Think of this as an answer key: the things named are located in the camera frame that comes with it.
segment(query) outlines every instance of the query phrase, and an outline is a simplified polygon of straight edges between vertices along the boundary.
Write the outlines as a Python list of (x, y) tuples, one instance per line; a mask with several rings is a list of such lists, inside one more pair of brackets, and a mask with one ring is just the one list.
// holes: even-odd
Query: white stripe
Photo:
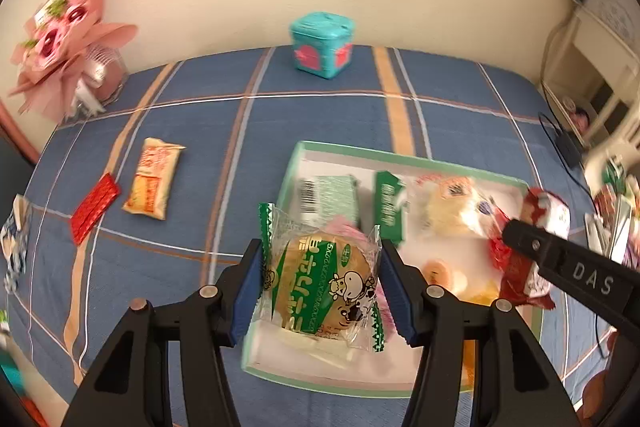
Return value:
[[(44, 155), (44, 152), (47, 150), (47, 146), (49, 145), (49, 142), (51, 142), (51, 138), (53, 137), (53, 134), (57, 131), (57, 129), (53, 130), (53, 133), (51, 133), (49, 135), (49, 139), (47, 140), (47, 143), (44, 145), (44, 147), (42, 148), (42, 152), (40, 153), (40, 158), (42, 158), (42, 156)], [(29, 190), (29, 187), (31, 185), (31, 180), (33, 180), (33, 177), (36, 174), (36, 171), (38, 169), (38, 165), (40, 165), (40, 158), (38, 159), (38, 162), (36, 163), (35, 167), (33, 168), (33, 172), (31, 173), (31, 178), (29, 178), (29, 183), (27, 184), (27, 188), (24, 190), (24, 195), (27, 195), (27, 191)]]
[[(88, 122), (96, 122), (97, 120), (104, 120), (106, 118), (115, 118), (115, 117), (123, 117), (124, 115), (130, 115), (137, 112), (143, 112), (148, 110), (158, 110), (161, 108), (172, 108), (174, 106), (185, 106), (188, 104), (202, 104), (205, 102), (228, 102), (229, 100), (241, 100), (241, 99), (295, 99), (295, 98), (303, 98), (303, 97), (376, 97), (376, 98), (385, 98), (391, 97), (395, 99), (402, 100), (414, 100), (413, 97), (407, 97), (404, 95), (397, 94), (379, 94), (379, 93), (292, 93), (292, 94), (255, 94), (255, 95), (236, 95), (229, 97), (210, 97), (207, 99), (196, 99), (196, 100), (179, 100), (177, 102), (162, 102), (160, 104), (156, 104), (154, 106), (149, 105), (145, 108), (136, 108), (133, 110), (127, 110), (125, 112), (116, 113), (116, 114), (108, 114), (102, 115), (100, 117), (91, 118)], [(513, 118), (518, 122), (523, 122), (524, 124), (538, 124), (539, 122), (535, 121), (534, 118), (527, 117), (513, 117), (513, 115), (505, 115), (493, 110), (482, 109), (482, 108), (470, 108), (468, 106), (464, 106), (462, 104), (456, 104), (455, 102), (447, 102), (445, 100), (433, 100), (425, 97), (416, 96), (416, 100), (420, 102), (427, 102), (429, 104), (436, 104), (438, 106), (447, 106), (450, 108), (456, 108), (457, 110), (466, 110), (468, 112), (480, 113), (485, 115), (494, 115), (494, 117), (500, 118)], [(73, 127), (76, 123), (68, 124), (66, 126), (61, 126), (59, 129), (63, 130), (66, 128)], [(552, 125), (545, 122), (545, 126), (551, 128)]]
[(539, 185), (540, 188), (542, 188), (542, 180), (540, 179), (540, 174), (538, 173), (538, 168), (536, 167), (536, 163), (533, 161), (533, 157), (532, 157), (531, 152), (529, 150), (529, 146), (527, 145), (527, 141), (524, 139), (524, 136), (522, 135), (522, 131), (518, 127), (515, 118), (513, 118), (513, 115), (511, 115), (511, 112), (509, 111), (509, 108), (507, 107), (507, 104), (504, 102), (502, 96), (498, 92), (498, 89), (495, 87), (494, 82), (491, 80), (491, 77), (489, 77), (489, 74), (484, 69), (484, 66), (482, 66), (480, 63), (476, 63), (476, 64), (482, 70), (482, 73), (484, 74), (484, 78), (487, 79), (489, 84), (491, 84), (491, 87), (493, 88), (495, 94), (500, 99), (500, 103), (502, 104), (502, 107), (509, 114), (509, 117), (511, 118), (511, 121), (513, 122), (513, 125), (516, 127), (516, 130), (518, 131), (518, 134), (520, 135), (520, 139), (522, 140), (522, 144), (524, 146), (524, 149), (527, 151), (527, 155), (529, 156), (529, 160), (531, 161), (531, 165), (533, 166), (533, 171), (534, 171), (534, 173), (536, 175), (536, 180), (538, 181), (538, 185)]
[(562, 369), (562, 383), (564, 383), (566, 369), (569, 365), (569, 299), (566, 298), (565, 292), (562, 292), (562, 299), (564, 299), (564, 323), (566, 324), (566, 350), (564, 352), (564, 368)]
[[(267, 52), (267, 57), (265, 57), (264, 62), (262, 63), (262, 67), (258, 72), (258, 78), (255, 80), (255, 84), (253, 89), (251, 90), (252, 95), (255, 95), (260, 88), (260, 84), (262, 83), (262, 78), (264, 77), (265, 71), (269, 67), (269, 62), (271, 61), (271, 57), (273, 56), (273, 52), (275, 48), (270, 48)], [(229, 196), (231, 194), (231, 187), (234, 184), (234, 178), (236, 177), (236, 169), (238, 168), (238, 160), (240, 159), (240, 152), (242, 150), (242, 143), (244, 142), (244, 135), (246, 134), (246, 125), (249, 121), (249, 115), (251, 115), (251, 108), (254, 105), (254, 97), (249, 98), (249, 102), (247, 102), (246, 108), (244, 109), (244, 115), (242, 115), (242, 122), (240, 124), (240, 131), (238, 134), (238, 141), (236, 142), (236, 148), (234, 149), (234, 155), (231, 160), (231, 166), (229, 168), (229, 175), (226, 178), (225, 192), (222, 196), (222, 204), (220, 205), (220, 213), (218, 214), (218, 222), (216, 223), (216, 234), (213, 238), (213, 252), (218, 251), (218, 247), (220, 246), (220, 237), (222, 236), (222, 227), (225, 223), (226, 216), (226, 207), (229, 203)], [(215, 254), (211, 254), (211, 263), (209, 265), (209, 278), (208, 284), (213, 284), (215, 272), (216, 272), (216, 264), (218, 258)]]
[[(31, 312), (27, 309), (27, 306), (24, 305), (24, 303), (21, 301), (21, 299), (17, 296), (17, 294), (14, 294), (14, 297), (18, 300), (18, 302), (20, 303), (20, 306), (22, 306), (22, 309), (24, 311), (26, 311), (29, 315), (29, 317), (33, 317), (33, 315), (31, 314)], [(7, 294), (6, 296), (6, 302), (7, 302), (7, 318), (9, 317), (9, 294)], [(60, 346), (60, 349), (62, 349), (62, 351), (64, 351), (67, 355), (69, 354), (69, 352), (66, 350), (66, 347), (63, 346), (62, 344), (60, 344), (60, 341), (55, 338), (53, 335), (51, 335), (51, 333), (49, 333), (49, 331), (47, 330), (47, 328), (44, 326), (44, 324), (42, 324), (37, 317), (33, 317), (33, 320), (35, 321), (35, 323), (40, 326), (40, 329), (42, 331), (44, 331), (44, 333), (52, 340), (54, 341), (58, 346)]]
[[(605, 340), (607, 340), (610, 334), (612, 334), (613, 332), (614, 332), (614, 329), (610, 326), (609, 329), (604, 333), (604, 335), (600, 337), (600, 344), (602, 344)], [(596, 349), (598, 349), (598, 344), (593, 344), (593, 347), (584, 354), (584, 356), (578, 361), (575, 367), (571, 371), (569, 371), (566, 375), (564, 375), (564, 378), (562, 379), (562, 383), (564, 383), (564, 381), (567, 378), (569, 378), (582, 365), (582, 363), (591, 356), (591, 354)]]
[(420, 129), (422, 130), (422, 139), (424, 140), (424, 149), (427, 152), (427, 158), (430, 160), (433, 159), (433, 153), (431, 152), (431, 142), (429, 141), (429, 134), (427, 133), (427, 123), (424, 121), (424, 115), (422, 114), (422, 107), (420, 102), (418, 102), (418, 95), (415, 93), (414, 85), (409, 80), (409, 73), (407, 73), (406, 68), (404, 67), (404, 62), (402, 61), (402, 57), (398, 48), (394, 48), (394, 53), (396, 54), (396, 59), (398, 60), (398, 65), (400, 67), (400, 71), (402, 71), (402, 77), (404, 77), (404, 82), (406, 82), (407, 87), (409, 87), (409, 91), (411, 92), (411, 97), (414, 100), (415, 111), (418, 113), (418, 120), (420, 121)]
[[(69, 149), (66, 151), (65, 157), (62, 160), (62, 165), (60, 165), (60, 168), (58, 169), (58, 172), (56, 173), (56, 177), (53, 178), (53, 182), (51, 184), (51, 188), (49, 189), (49, 195), (47, 196), (47, 201), (44, 204), (44, 208), (45, 210), (47, 209), (47, 207), (49, 206), (49, 200), (51, 199), (51, 194), (53, 193), (53, 188), (56, 186), (56, 183), (58, 182), (58, 177), (60, 176), (60, 173), (62, 172), (63, 167), (65, 166), (66, 163), (66, 159), (69, 158), (69, 154), (71, 153), (71, 150), (73, 149), (74, 144), (76, 143), (76, 140), (78, 140), (78, 136), (80, 136), (80, 133), (82, 133), (82, 129), (84, 128), (84, 125), (86, 124), (86, 120), (84, 122), (82, 122), (82, 126), (80, 126), (80, 129), (78, 131), (78, 134), (76, 134), (76, 137), (74, 138), (73, 142), (71, 142), (71, 145), (69, 146)], [(27, 330), (27, 333), (29, 335), (29, 343), (31, 345), (31, 363), (33, 363), (33, 339), (31, 339), (31, 325), (32, 325), (32, 316), (31, 316), (31, 310), (32, 310), (32, 305), (33, 305), (33, 270), (36, 264), (36, 252), (38, 249), (38, 240), (40, 239), (40, 233), (42, 232), (42, 223), (44, 222), (44, 216), (46, 215), (46, 212), (42, 213), (42, 218), (40, 219), (40, 224), (38, 225), (38, 233), (36, 235), (36, 242), (33, 245), (33, 253), (31, 254), (31, 284), (29, 285), (29, 328)]]
[[(158, 97), (160, 95), (162, 95), (162, 92), (164, 91), (164, 89), (169, 85), (169, 82), (171, 82), (171, 79), (174, 78), (174, 75), (177, 73), (177, 71), (180, 69), (180, 67), (183, 64), (184, 64), (184, 61), (181, 61), (174, 68), (174, 71), (171, 72), (171, 75), (169, 75), (169, 78), (164, 82), (164, 84), (162, 85), (162, 88), (160, 88), (156, 93), (156, 95), (154, 96), (154, 99), (151, 102), (152, 104), (155, 103), (156, 100), (158, 100)], [(127, 145), (127, 150), (124, 153), (124, 157), (122, 159), (122, 162), (120, 163), (120, 168), (118, 169), (118, 173), (116, 174), (116, 178), (115, 178), (116, 182), (118, 182), (118, 180), (120, 179), (120, 175), (122, 174), (122, 169), (124, 168), (124, 165), (127, 162), (127, 158), (129, 157), (131, 146), (133, 145), (133, 142), (136, 139), (136, 136), (138, 136), (138, 130), (140, 130), (140, 126), (142, 125), (142, 122), (144, 122), (146, 115), (148, 115), (148, 111), (145, 112), (142, 115), (142, 117), (140, 117), (140, 120), (136, 124), (135, 130), (133, 130), (133, 133), (129, 138), (129, 144)], [(89, 329), (88, 329), (88, 320), (87, 320), (87, 317), (89, 315), (89, 288), (91, 286), (91, 272), (92, 272), (92, 269), (94, 268), (95, 245), (98, 243), (98, 233), (100, 232), (100, 226), (102, 225), (102, 221), (104, 220), (105, 215), (106, 213), (100, 217), (98, 226), (95, 229), (94, 244), (91, 249), (91, 254), (89, 255), (89, 271), (87, 272), (87, 275), (86, 275), (86, 289), (84, 293), (84, 348), (82, 349), (82, 353), (80, 355), (80, 358), (78, 359), (78, 367), (80, 368), (82, 368), (82, 359), (84, 359), (84, 354), (86, 353), (87, 347), (89, 346)]]
[[(40, 205), (31, 204), (31, 206), (33, 208), (35, 208), (35, 209), (44, 211), (44, 207), (41, 207)], [(49, 214), (55, 214), (56, 216), (64, 217), (66, 219), (71, 219), (71, 216), (69, 214), (65, 214), (65, 213), (62, 213), (60, 211), (54, 211), (52, 209), (47, 209), (47, 212)], [(164, 247), (164, 248), (170, 248), (171, 250), (183, 250), (183, 251), (193, 252), (193, 253), (204, 253), (204, 250), (196, 250), (195, 248), (187, 248), (187, 247), (178, 247), (177, 245), (170, 245), (168, 243), (158, 243), (156, 241), (150, 241), (149, 239), (142, 239), (141, 237), (135, 237), (135, 235), (129, 235), (128, 233), (123, 233), (123, 232), (118, 232), (117, 230), (107, 229), (106, 227), (102, 227), (100, 230), (103, 230), (104, 232), (112, 233), (114, 235), (119, 235), (119, 237), (124, 237), (126, 239), (131, 239), (132, 241), (136, 241), (138, 243), (146, 243), (147, 245), (154, 245), (155, 247)], [(230, 257), (242, 257), (241, 253), (217, 252), (216, 255), (228, 255)]]
[[(468, 112), (472, 112), (472, 113), (480, 113), (483, 115), (494, 115), (494, 117), (499, 117), (499, 118), (507, 118), (508, 120), (511, 120), (512, 117), (510, 117), (509, 115), (505, 115), (504, 113), (500, 113), (500, 112), (496, 112), (494, 110), (489, 110), (489, 109), (484, 109), (484, 108), (470, 108), (468, 106), (462, 106), (461, 104), (456, 104), (455, 102), (449, 102), (447, 100), (433, 100), (433, 99), (427, 99), (424, 97), (417, 97), (418, 100), (420, 100), (420, 102), (426, 102), (428, 104), (435, 104), (436, 106), (446, 106), (448, 108), (455, 108), (457, 110), (465, 110)], [(513, 120), (516, 120), (518, 122), (522, 122), (523, 124), (536, 124), (539, 125), (540, 122), (537, 120), (534, 120), (533, 118), (527, 118), (527, 117), (513, 117)], [(551, 124), (548, 123), (544, 123), (545, 127), (547, 128), (552, 128), (553, 126)]]

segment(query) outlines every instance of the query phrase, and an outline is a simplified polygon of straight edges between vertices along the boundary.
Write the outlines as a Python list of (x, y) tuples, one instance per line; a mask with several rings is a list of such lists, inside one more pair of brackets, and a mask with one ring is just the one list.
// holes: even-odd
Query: blue gripper pad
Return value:
[(262, 291), (262, 243), (247, 269), (246, 276), (240, 285), (236, 302), (234, 303), (234, 316), (231, 323), (230, 336), (236, 344), (249, 329), (251, 317), (254, 314), (255, 303)]
[(407, 344), (413, 344), (417, 340), (417, 332), (414, 327), (412, 303), (402, 285), (397, 268), (383, 247), (378, 277), (385, 291), (386, 302), (389, 304), (398, 333)]

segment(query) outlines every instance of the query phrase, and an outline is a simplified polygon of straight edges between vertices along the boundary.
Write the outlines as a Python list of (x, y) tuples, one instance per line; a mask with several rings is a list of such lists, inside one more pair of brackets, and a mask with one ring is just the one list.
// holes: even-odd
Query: white box tray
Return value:
[[(309, 176), (350, 174), (358, 180), (360, 219), (362, 230), (367, 233), (373, 225), (374, 175), (380, 170), (387, 170), (405, 182), (434, 172), (472, 176), (478, 188), (485, 195), (494, 197), (498, 207), (509, 217), (520, 215), (528, 188), (522, 180), (461, 165), (358, 147), (299, 142), (289, 161), (277, 206), (299, 219), (298, 198), (294, 197), (298, 180)], [(501, 274), (489, 260), (485, 239), (430, 237), (425, 240), (424, 236), (415, 233), (415, 227), (415, 220), (410, 216), (407, 237), (398, 250), (405, 263), (421, 267), (428, 259), (445, 259), (453, 269), (466, 275), (466, 293), (469, 295), (481, 293), (490, 281), (500, 287)], [(539, 339), (540, 309), (520, 308), (521, 315)], [(266, 380), (322, 393), (384, 398), (411, 396), (422, 349), (407, 346), (397, 333), (386, 341), (381, 353), (352, 349), (353, 359), (342, 367), (291, 347), (291, 335), (302, 336), (266, 321), (252, 322), (244, 340), (242, 368)], [(465, 378), (461, 390), (470, 390), (470, 383)]]

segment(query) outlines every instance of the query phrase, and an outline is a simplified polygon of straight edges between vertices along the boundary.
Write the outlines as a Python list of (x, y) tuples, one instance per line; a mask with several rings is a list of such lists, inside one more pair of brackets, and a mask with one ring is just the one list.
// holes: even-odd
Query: barcode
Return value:
[(313, 180), (302, 180), (300, 187), (300, 212), (317, 213), (316, 184)]

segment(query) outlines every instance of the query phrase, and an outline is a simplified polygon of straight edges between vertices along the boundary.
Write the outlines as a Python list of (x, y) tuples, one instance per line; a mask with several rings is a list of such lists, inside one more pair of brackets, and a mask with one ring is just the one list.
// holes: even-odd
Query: power adapter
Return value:
[(573, 131), (556, 131), (555, 143), (569, 169), (574, 169), (580, 165), (584, 147)]

